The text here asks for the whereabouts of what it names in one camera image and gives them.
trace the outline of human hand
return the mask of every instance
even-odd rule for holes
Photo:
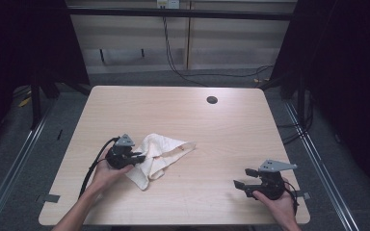
[[[284,183],[284,185],[286,189],[290,190],[290,186],[287,183]],[[296,222],[293,199],[288,192],[284,192],[277,200],[271,200],[259,191],[254,191],[253,195],[269,209],[273,218],[284,231],[301,230]]]
[[[107,160],[105,160],[108,150],[109,148],[105,149],[101,154],[95,169],[94,177],[92,178],[92,185],[98,186],[102,191],[107,190],[123,174],[127,173],[133,168],[132,165],[126,166],[122,169],[110,167]]]

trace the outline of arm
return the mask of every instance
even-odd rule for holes
[[[286,189],[290,189],[288,184],[285,184],[285,187]],[[288,192],[284,192],[284,194],[277,200],[271,200],[259,191],[254,191],[253,195],[266,205],[283,231],[302,230],[296,222],[296,216],[293,209],[293,199]]]
[[[133,166],[127,166],[118,170],[110,167],[108,163],[104,161],[104,156],[107,151],[108,150],[105,150],[103,152],[90,185],[53,230],[80,230],[90,208],[98,196],[113,185],[120,176],[133,168]]]

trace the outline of white cloth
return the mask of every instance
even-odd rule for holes
[[[164,168],[195,149],[194,142],[178,141],[158,134],[146,136],[134,152],[146,156],[143,163],[136,164],[125,175],[141,190],[148,187],[149,180],[156,180],[164,175]]]

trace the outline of gray floor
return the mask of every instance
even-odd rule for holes
[[[106,73],[96,71],[90,74],[92,86],[96,85],[138,85],[138,86],[190,86],[201,87],[193,82],[184,80],[172,71],[153,67],[152,71],[128,71],[131,66],[120,68],[120,73]],[[248,75],[255,73],[250,69],[213,69],[192,70],[182,73],[210,74],[186,77],[209,87],[254,88],[257,82],[268,78],[271,68],[260,73],[259,76],[231,77],[226,75]],[[75,92],[67,87],[60,86],[62,93],[56,100],[55,106],[49,114],[40,137],[35,144],[25,167],[0,213],[0,230],[49,230],[39,224],[39,214],[42,204],[36,202],[40,194],[48,193],[66,152],[79,115],[84,108],[87,96]],[[285,101],[280,99],[278,89],[265,91],[266,98],[272,110],[276,124],[291,124],[292,121],[285,108]],[[29,134],[31,125],[31,104],[17,107],[22,98],[13,101],[13,107],[4,120],[0,131],[0,183],[5,178],[18,151]],[[43,98],[43,105],[48,101]],[[286,139],[295,134],[293,127],[279,128],[280,137]],[[314,108],[314,120],[309,131],[319,153],[336,187],[342,194],[354,215],[359,230],[370,230],[370,180],[357,167],[351,158],[351,153],[345,144],[335,139],[334,130],[324,120],[322,114]],[[292,163],[299,166],[296,171],[302,191],[309,192],[311,198],[306,201],[311,221],[302,226],[303,230],[345,230],[342,221],[336,213],[330,197],[314,165],[308,158],[307,152],[300,139],[285,145],[286,152]],[[279,230],[275,225],[254,226],[255,230]],[[110,227],[85,227],[85,230],[110,230]]]

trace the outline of wooden table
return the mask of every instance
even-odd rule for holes
[[[216,104],[208,96],[218,98]],[[260,184],[245,168],[266,160],[289,162],[261,90],[95,87],[46,202],[43,225],[56,224],[76,202],[88,167],[103,144],[124,133],[140,145],[157,133],[195,141],[197,149],[166,168],[141,191],[123,177],[93,206],[85,223],[106,225],[238,225],[274,223],[267,208],[236,190],[233,180]],[[282,173],[296,189],[293,170]],[[299,199],[298,223],[309,222]]]

